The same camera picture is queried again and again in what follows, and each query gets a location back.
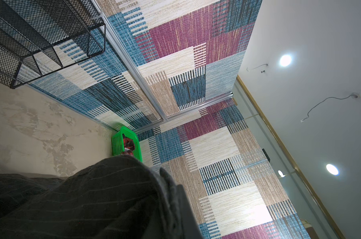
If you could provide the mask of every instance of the concrete floor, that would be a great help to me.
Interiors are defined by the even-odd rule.
[[[0,173],[71,176],[110,157],[114,133],[29,86],[0,84]]]

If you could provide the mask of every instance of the patterned wallpaper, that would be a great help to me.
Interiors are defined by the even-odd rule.
[[[169,116],[231,91],[261,0],[99,0]]]
[[[183,184],[206,239],[309,239],[233,101],[138,135],[145,165]]]
[[[31,26],[35,25],[33,18],[17,6],[44,11],[35,0],[5,2]],[[98,2],[169,116],[231,91],[262,1]],[[44,21],[50,28],[63,31],[54,20]],[[92,33],[103,42],[98,29]],[[54,49],[63,65],[86,57],[71,40]],[[35,58],[43,73],[59,69],[43,53]],[[27,81],[37,76],[22,66],[18,79]],[[36,80],[31,86],[117,130],[122,124],[136,129],[160,118],[108,42],[105,53]]]

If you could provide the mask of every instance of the black wire mesh shelf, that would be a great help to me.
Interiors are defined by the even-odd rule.
[[[103,40],[94,31],[103,26]],[[88,60],[105,51],[105,24],[91,0],[0,0],[0,83],[12,89]],[[87,57],[63,65],[54,46],[74,41]],[[48,73],[35,59],[44,53],[59,69]],[[22,66],[37,74],[27,81],[17,78]]]

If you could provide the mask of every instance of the gold trim strip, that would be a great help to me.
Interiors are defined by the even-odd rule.
[[[321,209],[321,211],[323,212],[323,214],[327,218],[328,223],[331,225],[331,227],[333,228],[333,230],[335,231],[335,233],[337,234],[337,236],[340,239],[345,239],[343,233],[340,231],[340,228],[337,226],[337,224],[335,223],[335,221],[333,220],[333,218],[329,214],[328,210],[324,207],[324,204],[321,202],[320,198],[318,197],[316,192],[313,190],[313,188],[310,185],[310,183],[308,182],[307,178],[305,178],[304,174],[302,173],[302,171],[300,170],[300,168],[296,164],[296,161],[293,159],[291,154],[288,152],[287,148],[285,147],[285,145],[283,144],[283,142],[281,141],[281,139],[277,135],[276,131],[273,129],[273,127],[270,124],[270,122],[268,121],[268,119],[265,117],[264,113],[260,109],[259,105],[256,103],[255,99],[252,97],[252,95],[249,92],[249,90],[247,89],[247,87],[244,85],[242,79],[240,79],[239,75],[236,77],[236,80],[239,82],[239,84],[242,87],[243,91],[245,92],[245,94],[250,99],[252,105],[255,107],[256,111],[259,113],[259,115],[263,119],[264,123],[267,125],[269,131],[272,133],[275,140],[277,141],[277,143],[281,147],[281,150],[284,152],[284,154],[287,157],[288,161],[291,163],[291,165],[295,169],[296,174],[301,178],[304,185],[307,187],[309,193],[311,194],[312,198],[315,200],[315,202],[317,203],[317,205],[319,206],[319,208]]]

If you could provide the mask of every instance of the white ceiling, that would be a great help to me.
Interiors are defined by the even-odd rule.
[[[344,236],[361,239],[361,98],[300,122],[327,97],[361,95],[361,0],[263,0],[239,75]]]

